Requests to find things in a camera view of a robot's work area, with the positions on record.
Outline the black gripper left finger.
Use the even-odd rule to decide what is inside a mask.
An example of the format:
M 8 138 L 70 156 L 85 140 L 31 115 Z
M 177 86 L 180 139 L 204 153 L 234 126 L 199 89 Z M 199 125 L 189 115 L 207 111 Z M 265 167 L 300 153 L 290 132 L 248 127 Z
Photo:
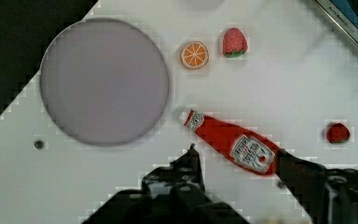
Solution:
M 205 193 L 200 154 L 180 158 L 142 179 L 140 189 L 116 193 L 82 224 L 249 224 L 231 206 Z

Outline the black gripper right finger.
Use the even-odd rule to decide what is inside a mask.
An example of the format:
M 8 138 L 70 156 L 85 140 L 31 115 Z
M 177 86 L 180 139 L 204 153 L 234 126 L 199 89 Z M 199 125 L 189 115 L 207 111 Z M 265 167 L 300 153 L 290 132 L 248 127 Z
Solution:
M 358 224 L 358 170 L 328 169 L 280 149 L 276 175 L 312 224 Z

